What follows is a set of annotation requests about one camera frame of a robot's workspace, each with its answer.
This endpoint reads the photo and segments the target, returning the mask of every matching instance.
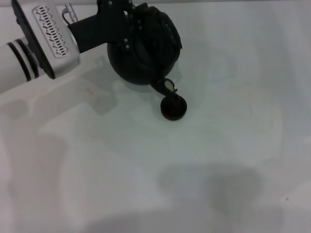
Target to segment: metal vent grille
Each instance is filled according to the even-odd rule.
[[[63,39],[50,9],[46,5],[41,5],[33,10],[33,14],[56,58],[68,55],[68,47]]]

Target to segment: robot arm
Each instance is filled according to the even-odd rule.
[[[73,23],[65,25],[52,0],[12,0],[17,23],[25,38],[0,47],[0,93],[46,73],[56,79],[80,63],[80,53],[108,43],[113,69],[128,82],[150,84],[165,98],[164,117],[180,119],[186,101],[165,78],[182,49],[180,36],[170,18],[146,3],[132,0],[97,0],[96,15],[77,20],[66,5]]]
[[[63,13],[75,16],[71,4]],[[98,1],[98,13],[66,26],[52,0],[12,0],[25,38],[0,47],[0,93],[47,74],[56,79],[77,67],[80,53],[103,43],[127,43],[128,1]]]

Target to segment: black stripe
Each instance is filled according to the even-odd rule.
[[[23,69],[23,71],[25,73],[26,79],[29,82],[31,80],[31,77],[30,77],[28,68],[27,68],[23,58],[20,56],[18,50],[15,48],[15,46],[12,44],[12,42],[7,43],[7,45],[11,48],[11,50],[15,54],[16,58],[18,59],[18,61],[20,63],[20,66],[22,67],[22,69]]]
[[[30,63],[31,68],[33,69],[35,79],[36,79],[37,77],[39,77],[39,72],[38,72],[37,66],[35,64],[35,61],[34,61],[32,55],[30,54],[30,52],[28,51],[28,49],[26,48],[24,43],[21,41],[21,39],[17,39],[15,41],[19,44],[19,46],[23,50],[24,54],[26,55],[26,57]]]

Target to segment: white table surface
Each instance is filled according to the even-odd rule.
[[[156,7],[181,35],[168,77],[185,117],[164,119],[105,45],[2,94],[1,233],[310,232],[311,49],[295,3]],[[0,29],[0,44],[23,36],[11,8]]]

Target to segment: black kettle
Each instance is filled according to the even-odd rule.
[[[187,110],[186,101],[176,94],[174,83],[165,78],[182,49],[180,36],[170,18],[155,7],[142,4],[127,16],[129,38],[126,49],[108,43],[109,61],[120,77],[137,85],[151,85],[165,98],[161,112],[178,120]]]

